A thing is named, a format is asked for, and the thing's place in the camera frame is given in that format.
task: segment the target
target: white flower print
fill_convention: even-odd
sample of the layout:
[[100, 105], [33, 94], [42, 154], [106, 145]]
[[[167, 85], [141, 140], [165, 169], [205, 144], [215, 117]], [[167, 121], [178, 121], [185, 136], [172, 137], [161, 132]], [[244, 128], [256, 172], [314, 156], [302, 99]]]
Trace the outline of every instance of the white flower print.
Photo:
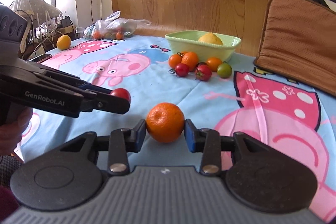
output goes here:
[[295, 94], [294, 90], [290, 86], [283, 86], [282, 90], [286, 92], [287, 95]]
[[246, 94], [250, 95], [252, 97], [252, 100], [256, 101], [256, 100], [260, 100], [263, 103], [268, 103], [269, 100], [269, 95], [265, 92], [261, 92], [258, 89], [254, 89], [254, 90], [246, 90]]

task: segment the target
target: orange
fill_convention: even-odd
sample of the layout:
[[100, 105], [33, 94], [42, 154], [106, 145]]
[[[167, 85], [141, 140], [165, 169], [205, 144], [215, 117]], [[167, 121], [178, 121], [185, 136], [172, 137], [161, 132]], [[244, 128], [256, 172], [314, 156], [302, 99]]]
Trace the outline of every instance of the orange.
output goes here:
[[173, 54], [168, 59], [168, 64], [172, 69], [175, 69], [176, 65], [181, 63], [182, 56], [179, 54]]
[[208, 64], [209, 68], [212, 70], [212, 71], [217, 71], [217, 68], [220, 64], [222, 64], [222, 60], [220, 60], [219, 58], [217, 57], [210, 57], [206, 63]]
[[56, 47], [61, 51], [67, 50], [71, 46], [71, 38], [68, 35], [63, 35], [58, 38]]
[[193, 71], [198, 63], [198, 56], [194, 52], [187, 52], [183, 55], [181, 63], [188, 65], [189, 70]]
[[102, 35], [99, 30], [96, 30], [92, 33], [92, 37], [94, 40], [102, 39]]
[[118, 40], [124, 39], [124, 34], [121, 32], [117, 32], [117, 34], [115, 35], [115, 38]]
[[170, 143], [177, 140], [184, 128], [181, 109], [171, 103], [160, 103], [146, 117], [148, 133], [158, 142]]

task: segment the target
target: light green bowl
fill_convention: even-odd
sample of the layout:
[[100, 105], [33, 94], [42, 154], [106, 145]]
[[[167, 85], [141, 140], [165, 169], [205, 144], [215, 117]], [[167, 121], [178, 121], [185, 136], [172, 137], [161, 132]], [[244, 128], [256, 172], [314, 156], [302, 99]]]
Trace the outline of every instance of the light green bowl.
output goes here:
[[178, 52], [195, 52], [200, 62], [205, 62], [210, 57], [217, 57], [220, 60], [228, 61], [234, 53], [241, 39], [225, 34], [214, 33], [223, 42], [223, 46], [198, 42], [198, 39], [208, 32], [203, 31], [182, 31], [166, 34], [170, 48], [174, 54]]

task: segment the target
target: metal pivot screw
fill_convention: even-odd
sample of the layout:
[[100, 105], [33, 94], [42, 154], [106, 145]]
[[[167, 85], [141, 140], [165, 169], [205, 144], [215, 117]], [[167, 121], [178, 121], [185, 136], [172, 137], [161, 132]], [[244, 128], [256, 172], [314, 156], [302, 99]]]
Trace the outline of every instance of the metal pivot screw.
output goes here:
[[124, 172], [127, 169], [127, 166], [125, 164], [112, 164], [110, 166], [110, 170], [112, 172], [116, 172], [116, 173], [120, 173], [120, 172]]
[[219, 167], [216, 166], [216, 165], [206, 165], [203, 167], [203, 172], [206, 173], [206, 174], [214, 174], [214, 173], [217, 173], [219, 171]]

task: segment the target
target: red cherry tomato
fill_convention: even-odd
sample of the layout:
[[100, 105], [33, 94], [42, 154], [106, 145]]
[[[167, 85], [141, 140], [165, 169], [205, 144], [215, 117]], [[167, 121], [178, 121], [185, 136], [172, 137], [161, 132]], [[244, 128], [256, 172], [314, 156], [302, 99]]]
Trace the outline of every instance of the red cherry tomato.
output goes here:
[[175, 67], [175, 73], [178, 77], [186, 77], [189, 73], [189, 66], [187, 64], [177, 64]]
[[198, 67], [198, 66], [200, 66], [200, 65], [208, 65], [207, 63], [205, 63], [205, 62], [199, 62], [197, 65], [196, 65], [196, 68]]
[[211, 78], [212, 71], [207, 65], [200, 65], [195, 70], [196, 79], [208, 81]]
[[120, 97], [120, 98], [124, 98], [126, 100], [129, 101], [129, 103], [131, 103], [131, 95], [128, 92], [128, 90], [126, 89], [115, 89], [112, 90], [112, 92], [110, 93], [110, 95], [116, 96], [116, 97]]

